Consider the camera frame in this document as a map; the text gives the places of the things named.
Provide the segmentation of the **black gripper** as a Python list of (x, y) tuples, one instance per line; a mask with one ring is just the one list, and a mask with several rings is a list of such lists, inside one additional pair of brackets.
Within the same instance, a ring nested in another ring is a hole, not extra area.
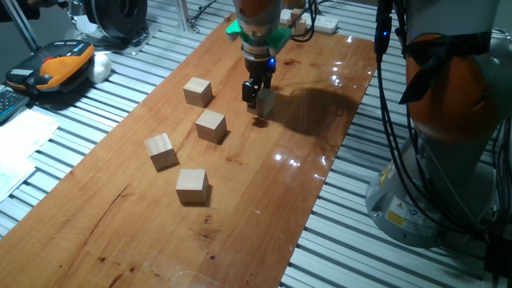
[(242, 83), (242, 100), (248, 106), (256, 106), (256, 98), (261, 88), (271, 88), (271, 80), (276, 71), (275, 57), (245, 57), (245, 67), (250, 76)]

